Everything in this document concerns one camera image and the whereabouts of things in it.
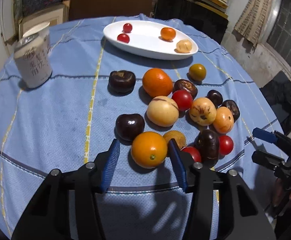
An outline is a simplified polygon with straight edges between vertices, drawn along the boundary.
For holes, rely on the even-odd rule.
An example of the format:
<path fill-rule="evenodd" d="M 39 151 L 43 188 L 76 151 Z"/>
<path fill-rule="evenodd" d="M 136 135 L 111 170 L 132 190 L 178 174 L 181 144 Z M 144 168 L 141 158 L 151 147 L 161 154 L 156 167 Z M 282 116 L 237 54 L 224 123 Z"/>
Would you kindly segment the right hand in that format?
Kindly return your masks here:
<path fill-rule="evenodd" d="M 285 193 L 283 190 L 282 180 L 277 178 L 275 181 L 275 184 L 274 184 L 274 190 L 273 190 L 273 194 L 272 194 L 272 205 L 277 206 L 284 198 L 284 195 L 285 195 Z M 289 196 L 289 200 L 290 200 L 289 204 L 291 206 L 291 193 Z"/>

